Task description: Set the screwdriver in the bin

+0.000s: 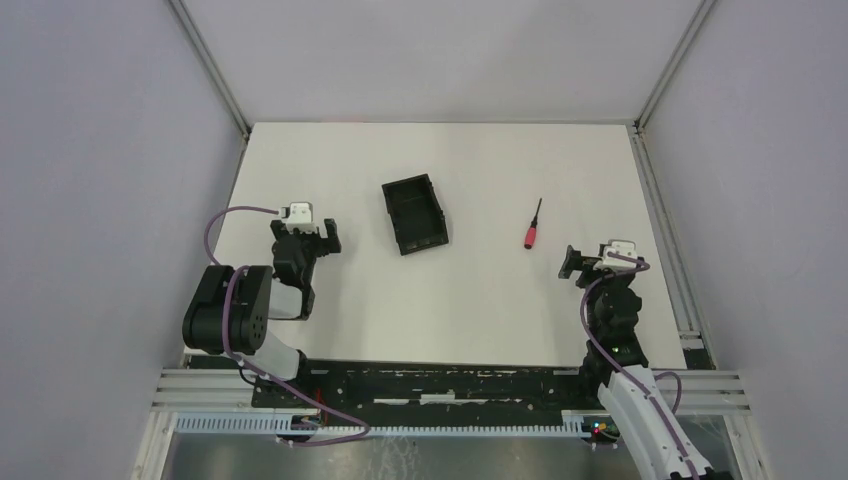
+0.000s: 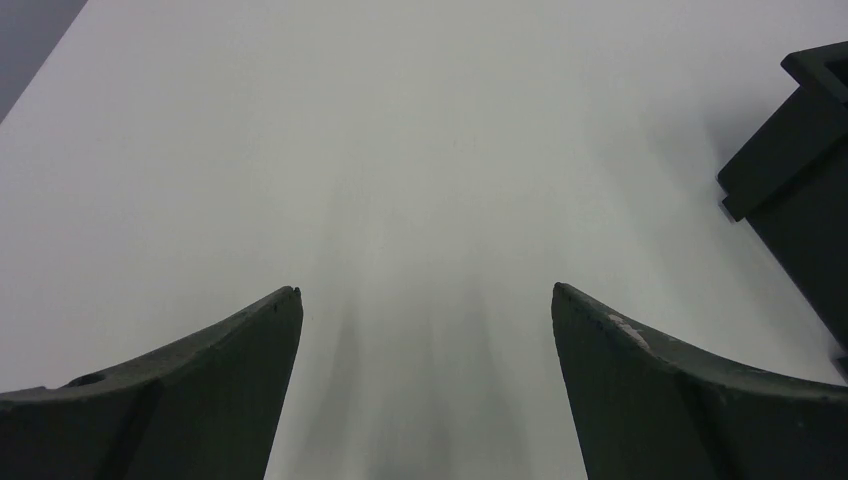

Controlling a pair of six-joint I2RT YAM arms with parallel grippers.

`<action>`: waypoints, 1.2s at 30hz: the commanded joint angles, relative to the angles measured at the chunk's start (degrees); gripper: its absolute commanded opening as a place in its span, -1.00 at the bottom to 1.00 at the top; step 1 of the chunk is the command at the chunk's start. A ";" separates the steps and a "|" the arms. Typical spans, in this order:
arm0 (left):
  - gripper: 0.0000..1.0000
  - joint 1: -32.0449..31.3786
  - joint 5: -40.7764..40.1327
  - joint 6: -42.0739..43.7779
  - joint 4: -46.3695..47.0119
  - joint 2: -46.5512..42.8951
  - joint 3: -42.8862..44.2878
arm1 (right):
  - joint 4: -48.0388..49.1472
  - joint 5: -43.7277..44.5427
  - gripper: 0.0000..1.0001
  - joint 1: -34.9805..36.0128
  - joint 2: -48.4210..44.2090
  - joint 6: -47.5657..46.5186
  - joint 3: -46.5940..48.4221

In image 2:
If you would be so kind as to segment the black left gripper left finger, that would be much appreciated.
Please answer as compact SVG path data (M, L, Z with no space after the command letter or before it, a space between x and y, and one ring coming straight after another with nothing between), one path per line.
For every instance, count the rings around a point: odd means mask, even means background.
M284 287L58 388L1 396L5 479L260 479L304 312Z

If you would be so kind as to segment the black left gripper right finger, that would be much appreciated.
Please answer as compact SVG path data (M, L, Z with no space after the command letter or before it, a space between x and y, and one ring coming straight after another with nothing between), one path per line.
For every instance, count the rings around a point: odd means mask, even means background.
M552 327L591 479L843 479L847 390L710 353L558 283Z

